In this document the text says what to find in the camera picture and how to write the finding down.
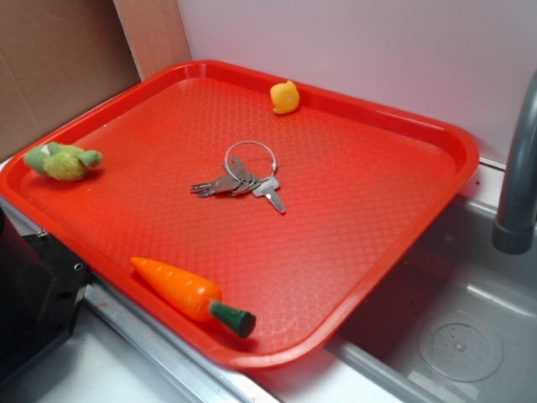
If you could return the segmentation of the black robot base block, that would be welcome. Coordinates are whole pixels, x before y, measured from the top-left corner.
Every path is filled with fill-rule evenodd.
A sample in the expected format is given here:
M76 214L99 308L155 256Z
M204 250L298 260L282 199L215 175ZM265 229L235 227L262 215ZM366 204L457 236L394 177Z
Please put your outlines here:
M52 235L22 235L1 213L1 384L70 338L87 265Z

